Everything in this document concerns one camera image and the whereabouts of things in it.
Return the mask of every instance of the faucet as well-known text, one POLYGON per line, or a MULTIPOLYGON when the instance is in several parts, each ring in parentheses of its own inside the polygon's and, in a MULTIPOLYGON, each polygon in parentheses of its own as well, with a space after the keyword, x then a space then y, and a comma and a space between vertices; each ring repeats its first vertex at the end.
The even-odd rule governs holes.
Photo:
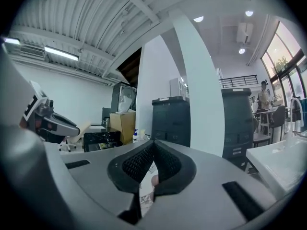
POLYGON ((292 137, 292 107, 294 104, 294 101, 297 101, 300 112, 301 112, 301 127, 304 127, 304 119, 303 119, 303 108, 302 108, 302 104, 300 103, 300 101, 297 98, 293 98, 290 104, 290 121, 291 121, 291 137, 292 137))

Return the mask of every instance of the black filing cabinet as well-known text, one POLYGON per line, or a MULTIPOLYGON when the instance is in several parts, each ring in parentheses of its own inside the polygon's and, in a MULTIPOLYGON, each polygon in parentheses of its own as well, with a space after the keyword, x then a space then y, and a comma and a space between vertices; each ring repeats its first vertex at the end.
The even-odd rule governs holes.
POLYGON ((246 150, 253 145, 250 89, 222 90, 225 115, 223 158, 245 170, 246 150))
POLYGON ((183 97, 169 97, 152 101, 152 139, 166 140, 190 146, 190 105, 183 97))

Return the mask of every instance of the chair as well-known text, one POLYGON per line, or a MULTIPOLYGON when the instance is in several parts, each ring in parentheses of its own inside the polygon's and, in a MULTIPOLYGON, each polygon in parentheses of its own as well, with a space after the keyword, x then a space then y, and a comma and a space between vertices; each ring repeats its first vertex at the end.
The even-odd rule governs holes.
POLYGON ((285 121, 285 107, 284 105, 279 106, 276 111, 272 114, 271 122, 269 123, 269 128, 272 128, 272 141, 273 143, 273 138, 274 138, 274 129, 281 127, 280 131, 280 139, 279 141, 282 140, 283 137, 283 126, 284 126, 284 121, 285 121))
POLYGON ((86 132, 86 130, 91 126, 91 122, 87 121, 85 122, 83 125, 81 126, 77 126, 80 129, 80 133, 77 136, 74 137, 66 137, 66 143, 60 145, 59 151, 61 151, 61 148, 63 146, 68 148, 68 151, 71 151, 70 146, 73 146, 75 149, 76 147, 76 143, 78 142, 78 140, 84 135, 84 133, 86 132))
MULTIPOLYGON (((253 126, 254 126, 254 132, 255 132, 256 128, 258 127, 258 120, 254 117, 253 117, 253 126)), ((270 139, 271 139, 270 136, 264 135, 262 133, 256 133, 254 134, 254 139, 253 139, 254 147, 257 148, 259 143, 266 142, 266 141, 268 142, 268 145, 269 145, 270 139)))

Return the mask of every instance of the tree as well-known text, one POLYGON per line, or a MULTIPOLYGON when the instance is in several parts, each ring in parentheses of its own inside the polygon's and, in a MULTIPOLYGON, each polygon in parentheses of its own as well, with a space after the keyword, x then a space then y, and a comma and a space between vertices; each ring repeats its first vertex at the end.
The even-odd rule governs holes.
POLYGON ((275 64, 276 72, 280 72, 282 68, 288 63, 285 56, 283 56, 281 59, 278 59, 275 64))

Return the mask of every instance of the white sink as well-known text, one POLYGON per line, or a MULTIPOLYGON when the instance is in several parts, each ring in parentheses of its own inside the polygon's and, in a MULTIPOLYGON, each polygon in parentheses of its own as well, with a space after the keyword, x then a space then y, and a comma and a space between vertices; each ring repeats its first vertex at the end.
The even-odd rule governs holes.
POLYGON ((292 137, 264 147, 248 149, 246 157, 279 200, 299 185, 307 169, 307 138, 292 137))

